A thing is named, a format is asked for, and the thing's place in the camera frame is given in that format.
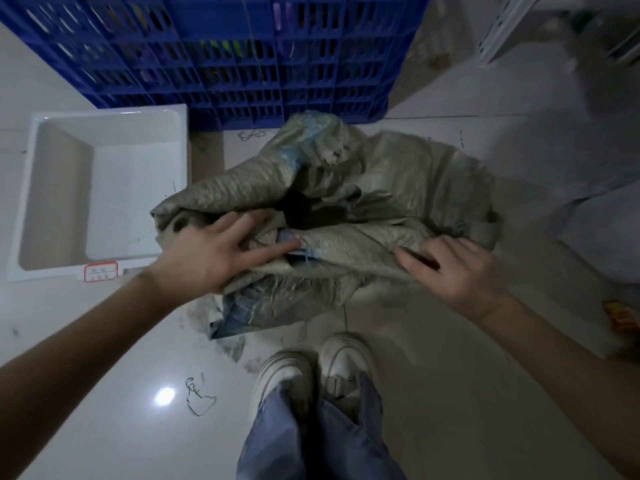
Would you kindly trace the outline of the blue jeans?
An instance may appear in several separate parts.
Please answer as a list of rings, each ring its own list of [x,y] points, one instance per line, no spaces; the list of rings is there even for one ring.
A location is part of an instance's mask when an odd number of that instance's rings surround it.
[[[382,439],[382,400],[358,377],[356,421],[327,395],[295,418],[284,387],[270,393],[253,421],[236,480],[407,480]]]

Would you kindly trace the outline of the loose thread tangle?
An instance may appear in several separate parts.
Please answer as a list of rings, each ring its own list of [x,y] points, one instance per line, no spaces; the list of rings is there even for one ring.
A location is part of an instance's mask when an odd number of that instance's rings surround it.
[[[185,381],[185,387],[187,389],[186,403],[188,411],[195,417],[202,417],[208,413],[213,406],[216,405],[217,398],[204,394],[203,387],[205,386],[205,375],[203,372],[200,374],[199,381],[194,377],[189,377]]]

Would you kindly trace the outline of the grey woven sack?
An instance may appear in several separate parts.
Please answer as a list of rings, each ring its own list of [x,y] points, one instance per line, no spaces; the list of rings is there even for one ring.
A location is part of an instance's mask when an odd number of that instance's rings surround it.
[[[162,248],[187,225],[268,209],[249,238],[261,248],[291,238],[301,248],[231,279],[210,340],[309,320],[372,283],[411,277],[397,246],[417,251],[439,235],[492,249],[500,216],[493,178],[457,147],[393,130],[372,136],[333,114],[295,114],[252,158],[188,185],[150,212]]]

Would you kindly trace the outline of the white plastic tray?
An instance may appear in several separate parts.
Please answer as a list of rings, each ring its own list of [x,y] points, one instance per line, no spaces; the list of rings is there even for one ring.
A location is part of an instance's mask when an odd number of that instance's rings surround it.
[[[8,281],[155,261],[150,211],[190,182],[188,121],[186,104],[32,114]]]

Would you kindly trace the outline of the person's right forearm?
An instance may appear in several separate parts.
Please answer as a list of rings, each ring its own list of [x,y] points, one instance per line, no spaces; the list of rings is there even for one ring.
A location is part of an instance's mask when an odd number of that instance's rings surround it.
[[[604,360],[507,293],[471,319],[627,480],[640,480],[640,367]]]

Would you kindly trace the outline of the person's left hand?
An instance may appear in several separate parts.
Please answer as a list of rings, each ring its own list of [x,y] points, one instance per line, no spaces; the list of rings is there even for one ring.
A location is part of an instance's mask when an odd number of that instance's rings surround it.
[[[187,226],[144,274],[165,298],[180,306],[208,293],[220,294],[234,277],[301,248],[301,241],[293,237],[250,249],[249,237],[231,241],[229,231],[214,234],[207,226]]]

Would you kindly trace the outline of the white left shoe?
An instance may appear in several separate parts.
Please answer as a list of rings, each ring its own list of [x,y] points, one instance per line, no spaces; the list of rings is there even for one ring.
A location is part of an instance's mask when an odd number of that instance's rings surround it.
[[[299,351],[283,350],[272,355],[261,366],[250,402],[249,419],[255,420],[267,396],[277,387],[284,387],[293,414],[304,419],[315,398],[314,366],[307,355]]]

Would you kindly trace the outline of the red bordered label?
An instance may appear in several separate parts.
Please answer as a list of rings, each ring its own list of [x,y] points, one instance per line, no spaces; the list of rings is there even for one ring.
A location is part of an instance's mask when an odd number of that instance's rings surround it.
[[[85,283],[110,281],[116,279],[119,275],[119,263],[117,261],[98,262],[84,266],[83,281]]]

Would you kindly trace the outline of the person's right hand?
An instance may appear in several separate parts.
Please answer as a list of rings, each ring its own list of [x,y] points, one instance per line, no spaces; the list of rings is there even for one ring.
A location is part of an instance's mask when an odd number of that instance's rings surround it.
[[[479,322],[501,309],[509,293],[492,253],[467,239],[442,235],[416,251],[435,261],[433,281],[418,281],[460,315]]]

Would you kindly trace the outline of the blue plastic crate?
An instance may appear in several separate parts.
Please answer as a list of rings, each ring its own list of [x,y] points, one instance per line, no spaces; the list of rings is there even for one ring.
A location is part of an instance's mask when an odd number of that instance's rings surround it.
[[[185,104],[196,130],[304,111],[381,120],[430,0],[0,0],[98,109]]]

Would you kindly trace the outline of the white metal shelf frame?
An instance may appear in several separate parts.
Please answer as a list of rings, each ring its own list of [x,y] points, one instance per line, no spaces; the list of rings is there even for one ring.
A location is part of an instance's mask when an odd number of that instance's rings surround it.
[[[478,66],[486,67],[492,63],[525,15],[538,2],[539,0],[504,0],[479,40],[476,49]]]

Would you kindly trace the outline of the orange snack packet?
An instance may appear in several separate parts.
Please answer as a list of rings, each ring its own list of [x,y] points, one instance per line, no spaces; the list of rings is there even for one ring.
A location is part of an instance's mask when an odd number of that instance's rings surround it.
[[[602,307],[613,331],[640,332],[640,311],[616,300],[605,300]]]

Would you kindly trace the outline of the white right shoe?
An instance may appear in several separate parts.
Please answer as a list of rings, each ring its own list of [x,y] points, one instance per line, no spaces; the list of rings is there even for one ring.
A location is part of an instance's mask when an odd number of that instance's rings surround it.
[[[320,386],[334,399],[359,395],[358,377],[365,375],[375,383],[378,368],[369,345],[361,336],[340,332],[325,339],[318,357]]]

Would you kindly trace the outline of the person's left forearm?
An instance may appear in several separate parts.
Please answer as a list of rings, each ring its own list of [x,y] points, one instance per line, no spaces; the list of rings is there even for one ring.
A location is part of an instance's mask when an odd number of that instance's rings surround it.
[[[142,273],[0,367],[0,480],[16,480],[117,361],[182,304]]]

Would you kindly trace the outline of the white shoe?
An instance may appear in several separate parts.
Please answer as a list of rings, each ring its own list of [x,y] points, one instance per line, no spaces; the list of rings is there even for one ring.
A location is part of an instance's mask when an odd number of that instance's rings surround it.
[[[369,345],[361,336],[340,332],[325,339],[318,357],[320,386],[334,399],[359,395],[358,377],[365,375],[375,383],[378,368]]]
[[[307,355],[299,351],[283,350],[272,355],[261,366],[250,402],[249,419],[255,420],[267,396],[277,387],[284,387],[293,414],[304,419],[315,398],[314,366]]]

